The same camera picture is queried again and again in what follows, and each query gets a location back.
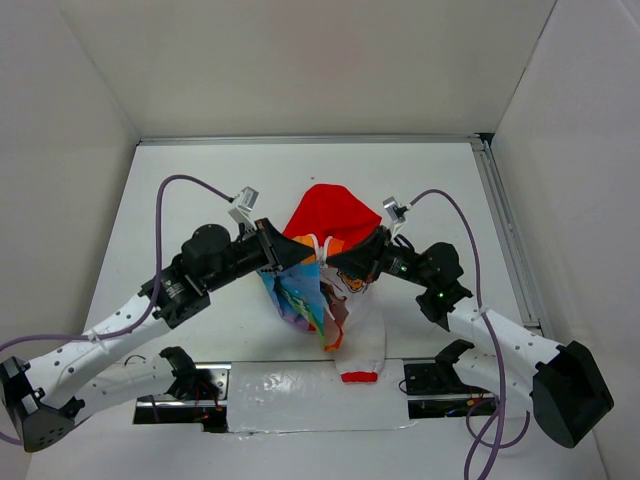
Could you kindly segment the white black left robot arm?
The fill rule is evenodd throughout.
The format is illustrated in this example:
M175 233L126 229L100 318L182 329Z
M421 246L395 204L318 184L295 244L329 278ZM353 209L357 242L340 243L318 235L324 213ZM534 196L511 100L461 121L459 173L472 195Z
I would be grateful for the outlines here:
M258 270L286 270L312 254L268 219L237 239L217 224L199 227L158 277L80 339L31 360L2 362L1 401L19 444L28 453L41 451L96 413L134 398L214 392L180 347L130 358L209 307L210 293Z

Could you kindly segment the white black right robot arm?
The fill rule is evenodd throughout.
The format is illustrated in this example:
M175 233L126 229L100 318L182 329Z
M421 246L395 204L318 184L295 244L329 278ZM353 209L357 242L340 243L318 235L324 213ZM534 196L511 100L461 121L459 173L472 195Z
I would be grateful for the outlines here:
M436 379L448 392L465 385L505 396L532 414L554 442L575 447L614 407L590 350L536 335L498 312L480 307L459 282L455 247L438 242L422 253L395 245L376 228L354 247L327 258L349 277L372 283L381 274L424 287L416 302L432 323L456 339L435 358Z

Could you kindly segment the rainbow red kids jacket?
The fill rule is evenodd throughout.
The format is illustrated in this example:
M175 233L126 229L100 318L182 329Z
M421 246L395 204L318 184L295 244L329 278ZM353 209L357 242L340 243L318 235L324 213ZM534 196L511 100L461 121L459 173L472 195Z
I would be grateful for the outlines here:
M374 384L386 358L386 328L373 287L327 263L371 234L381 217L346 187L317 184L303 195L284 235L314 253L281 273L259 273L279 316L314 332L345 384Z

